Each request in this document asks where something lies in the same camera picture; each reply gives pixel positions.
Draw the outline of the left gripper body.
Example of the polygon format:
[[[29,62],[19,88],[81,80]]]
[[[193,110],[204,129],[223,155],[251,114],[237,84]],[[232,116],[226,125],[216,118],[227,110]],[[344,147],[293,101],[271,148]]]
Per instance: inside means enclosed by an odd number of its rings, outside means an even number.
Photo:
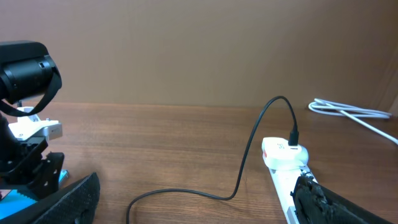
[[[17,190],[31,199],[43,199],[59,190],[60,171],[65,155],[43,151],[48,147],[45,137],[19,141],[9,123],[1,117],[1,189]]]

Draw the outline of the Galaxy S25 smartphone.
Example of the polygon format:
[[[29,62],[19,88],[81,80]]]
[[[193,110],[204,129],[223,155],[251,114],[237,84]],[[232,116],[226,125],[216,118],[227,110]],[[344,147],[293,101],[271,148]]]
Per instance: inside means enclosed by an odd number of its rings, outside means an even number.
[[[33,204],[37,203],[29,197],[17,192],[17,190],[1,190],[1,219],[7,218]]]

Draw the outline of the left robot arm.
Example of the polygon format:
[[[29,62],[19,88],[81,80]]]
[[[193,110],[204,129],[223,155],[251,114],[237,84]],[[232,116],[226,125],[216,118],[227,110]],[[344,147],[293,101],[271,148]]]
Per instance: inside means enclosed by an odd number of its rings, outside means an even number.
[[[34,123],[39,130],[52,131],[58,121],[33,117],[61,87],[60,72],[44,44],[30,40],[1,42],[1,189],[17,190],[33,200],[59,190],[64,154],[50,152],[43,156],[49,137],[16,135],[6,117],[30,119],[23,131],[30,131]]]

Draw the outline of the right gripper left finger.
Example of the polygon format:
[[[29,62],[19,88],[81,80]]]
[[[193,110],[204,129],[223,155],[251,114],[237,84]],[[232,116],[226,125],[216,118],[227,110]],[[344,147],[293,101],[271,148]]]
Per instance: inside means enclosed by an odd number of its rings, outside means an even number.
[[[92,224],[99,199],[100,180],[94,172],[3,218],[1,224]]]

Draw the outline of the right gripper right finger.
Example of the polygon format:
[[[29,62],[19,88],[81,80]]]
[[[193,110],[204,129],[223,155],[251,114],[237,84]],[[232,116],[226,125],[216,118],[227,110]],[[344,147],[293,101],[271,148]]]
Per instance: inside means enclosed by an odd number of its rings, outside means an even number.
[[[292,215],[304,224],[389,224],[390,222],[316,183],[312,177],[298,177],[290,193]]]

